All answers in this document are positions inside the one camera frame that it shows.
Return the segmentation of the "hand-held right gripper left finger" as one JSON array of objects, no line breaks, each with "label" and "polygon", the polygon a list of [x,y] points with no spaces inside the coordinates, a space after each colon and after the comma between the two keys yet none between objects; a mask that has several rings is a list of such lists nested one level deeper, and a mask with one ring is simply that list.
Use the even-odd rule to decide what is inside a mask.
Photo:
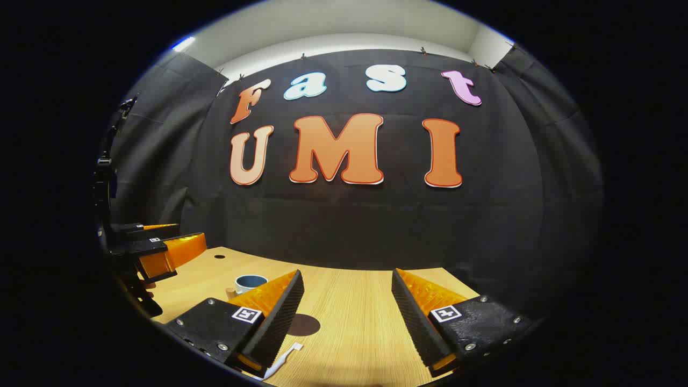
[{"label": "hand-held right gripper left finger", "polygon": [[224,367],[264,377],[303,294],[302,272],[293,270],[229,301],[209,297],[166,323],[166,332]]}]

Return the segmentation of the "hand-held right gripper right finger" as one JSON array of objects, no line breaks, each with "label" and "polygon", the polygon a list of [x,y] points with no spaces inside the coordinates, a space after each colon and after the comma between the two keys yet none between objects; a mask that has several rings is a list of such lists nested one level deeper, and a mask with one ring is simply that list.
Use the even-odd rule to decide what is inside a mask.
[{"label": "hand-held right gripper right finger", "polygon": [[408,270],[393,270],[391,292],[432,377],[479,368],[533,328],[530,318],[494,297],[462,296]]}]

